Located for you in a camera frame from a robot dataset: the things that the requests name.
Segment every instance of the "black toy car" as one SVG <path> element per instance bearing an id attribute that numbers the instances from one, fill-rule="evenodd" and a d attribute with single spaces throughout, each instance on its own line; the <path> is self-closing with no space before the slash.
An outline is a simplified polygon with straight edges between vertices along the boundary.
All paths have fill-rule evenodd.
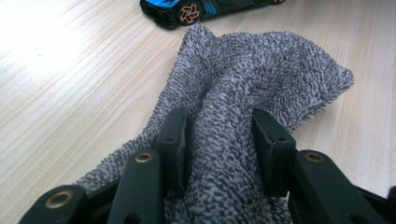
<path id="1" fill-rule="evenodd" d="M 140 0 L 145 14 L 166 29 L 192 25 L 199 20 L 268 5 L 285 0 Z"/>

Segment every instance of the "knit fabric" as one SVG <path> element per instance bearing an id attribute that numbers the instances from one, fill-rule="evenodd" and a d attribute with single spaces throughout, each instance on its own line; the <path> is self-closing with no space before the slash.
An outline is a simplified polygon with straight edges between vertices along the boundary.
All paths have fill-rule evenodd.
<path id="1" fill-rule="evenodd" d="M 91 192 L 119 178 L 128 156 L 149 148 L 165 116 L 185 106 L 191 174 L 181 198 L 165 198 L 166 223 L 291 223 L 286 200 L 263 195 L 252 111 L 291 132 L 352 84 L 349 70 L 294 33 L 215 37 L 193 25 L 146 128 L 77 184 Z"/>

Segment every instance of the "wooden table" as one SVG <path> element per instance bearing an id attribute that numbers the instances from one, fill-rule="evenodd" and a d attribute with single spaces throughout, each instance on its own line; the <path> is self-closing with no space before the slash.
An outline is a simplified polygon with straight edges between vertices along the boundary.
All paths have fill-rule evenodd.
<path id="1" fill-rule="evenodd" d="M 396 185 L 396 1 L 288 0 L 203 25 L 293 31 L 351 69 L 352 89 L 293 136 L 358 186 Z M 141 132 L 187 29 L 160 28 L 138 0 L 0 3 L 0 223 Z"/>

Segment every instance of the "car wheel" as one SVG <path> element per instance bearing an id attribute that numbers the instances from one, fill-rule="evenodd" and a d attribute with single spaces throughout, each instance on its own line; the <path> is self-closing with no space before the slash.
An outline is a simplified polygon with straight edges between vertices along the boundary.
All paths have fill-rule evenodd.
<path id="1" fill-rule="evenodd" d="M 279 5 L 279 4 L 282 4 L 284 1 L 286 1 L 286 0 L 271 0 L 271 4 L 272 5 Z"/>
<path id="2" fill-rule="evenodd" d="M 193 25 L 201 19 L 203 13 L 200 2 L 195 0 L 184 1 L 177 8 L 177 21 L 180 25 Z"/>

